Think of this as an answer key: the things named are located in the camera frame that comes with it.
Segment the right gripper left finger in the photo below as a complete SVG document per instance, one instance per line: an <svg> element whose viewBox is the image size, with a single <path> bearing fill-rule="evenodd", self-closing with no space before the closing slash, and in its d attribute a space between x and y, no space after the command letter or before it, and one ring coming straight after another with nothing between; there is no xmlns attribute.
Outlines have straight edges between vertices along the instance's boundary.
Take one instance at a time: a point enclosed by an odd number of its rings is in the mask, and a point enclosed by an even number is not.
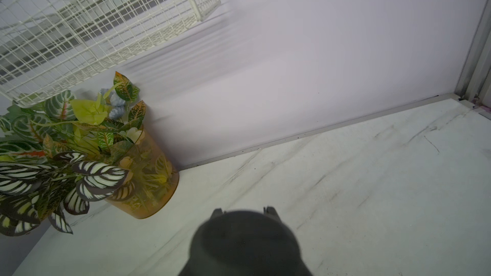
<svg viewBox="0 0 491 276"><path fill-rule="evenodd" d="M223 210L222 210L221 208L216 208L216 209L215 209L215 210L212 212L212 214L211 214L210 218L211 218L211 219L214 219L214 218L216 218L216 217L220 217L220 216L222 216L223 214L224 214L224 212L223 212Z"/></svg>

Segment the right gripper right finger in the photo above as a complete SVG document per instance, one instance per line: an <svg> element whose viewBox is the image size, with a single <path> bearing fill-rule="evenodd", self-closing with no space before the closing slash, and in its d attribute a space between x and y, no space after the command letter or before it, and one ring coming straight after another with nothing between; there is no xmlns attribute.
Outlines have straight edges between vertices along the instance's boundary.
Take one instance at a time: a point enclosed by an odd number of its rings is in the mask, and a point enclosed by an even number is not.
<svg viewBox="0 0 491 276"><path fill-rule="evenodd" d="M271 219L274 219L277 222L281 222L280 216L277 214L276 209L272 206L264 207L263 214Z"/></svg>

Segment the orange black claw hammer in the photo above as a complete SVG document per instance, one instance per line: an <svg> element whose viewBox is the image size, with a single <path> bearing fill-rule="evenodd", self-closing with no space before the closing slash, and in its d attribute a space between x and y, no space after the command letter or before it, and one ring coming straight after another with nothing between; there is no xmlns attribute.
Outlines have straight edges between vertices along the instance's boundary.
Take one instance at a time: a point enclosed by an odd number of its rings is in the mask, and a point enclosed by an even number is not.
<svg viewBox="0 0 491 276"><path fill-rule="evenodd" d="M282 221L263 212L223 212L197 229L180 275L311 275Z"/></svg>

